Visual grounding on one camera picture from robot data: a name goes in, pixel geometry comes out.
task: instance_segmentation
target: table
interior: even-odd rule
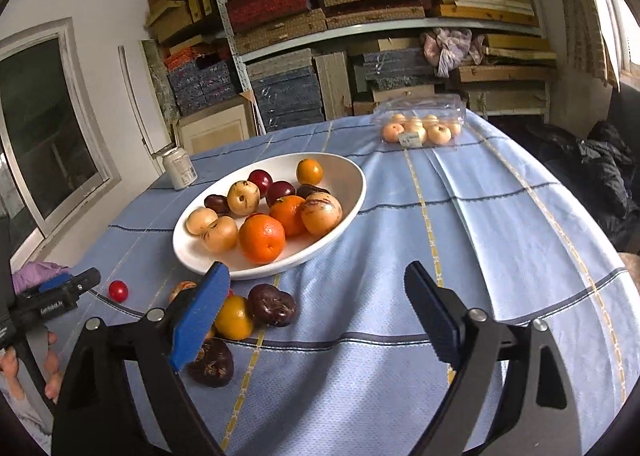
[[[447,389],[403,292],[418,259],[469,307],[499,321],[543,317],[567,365],[583,451],[602,435],[640,370],[640,297],[620,257],[578,201],[491,124],[468,116],[457,147],[392,149],[370,116],[283,129],[193,158],[198,179],[174,191],[166,176],[136,198],[75,267],[97,267],[98,295],[50,324],[68,360],[84,321],[135,321],[195,279],[172,251],[172,230],[207,184],[256,160],[326,151],[356,162],[368,191],[351,226],[315,259],[278,276],[233,283],[246,295],[276,283],[300,306],[297,322],[230,342],[236,374],[210,389],[183,380],[230,455],[404,455]],[[125,306],[105,296],[128,283]],[[484,439],[502,383],[498,366],[469,447]],[[142,390],[132,388],[149,439],[166,447]]]

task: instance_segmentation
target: purple cloth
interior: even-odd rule
[[[24,292],[27,289],[53,279],[60,274],[70,274],[69,267],[63,267],[50,261],[28,261],[13,276],[15,293]]]

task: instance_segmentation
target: orange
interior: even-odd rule
[[[220,335],[232,341],[249,337],[254,331],[254,321],[247,308],[247,299],[241,295],[229,295],[213,325]]]
[[[304,198],[290,194],[278,198],[271,206],[269,216],[282,223],[287,238],[298,236],[306,231],[305,224],[302,223],[302,206],[304,204]]]
[[[314,159],[300,160],[296,169],[296,178],[300,183],[318,185],[322,180],[322,166]]]
[[[257,214],[244,221],[238,240],[246,258],[257,265],[263,265],[273,261],[283,251],[284,227],[271,216]]]

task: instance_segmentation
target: window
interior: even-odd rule
[[[616,75],[640,80],[640,26],[625,0],[596,0],[598,16]]]
[[[110,179],[72,36],[63,20],[0,42],[0,197],[21,261]]]

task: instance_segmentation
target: window frame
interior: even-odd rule
[[[32,27],[0,40],[0,61],[31,46],[50,40],[58,41],[66,89],[82,138],[94,161],[97,173],[72,192],[49,216],[43,217],[31,196],[14,155],[0,101],[0,139],[4,146],[6,160],[18,192],[37,225],[36,230],[12,256],[12,267],[20,267],[25,261],[36,255],[46,243],[56,236],[63,226],[77,220],[90,207],[87,205],[89,202],[95,201],[120,180],[98,128],[97,120],[86,92],[76,52],[71,18]]]
[[[618,0],[606,0],[606,3],[614,31],[618,76],[621,81],[633,85],[638,90],[640,89],[640,65],[631,62],[620,4]]]

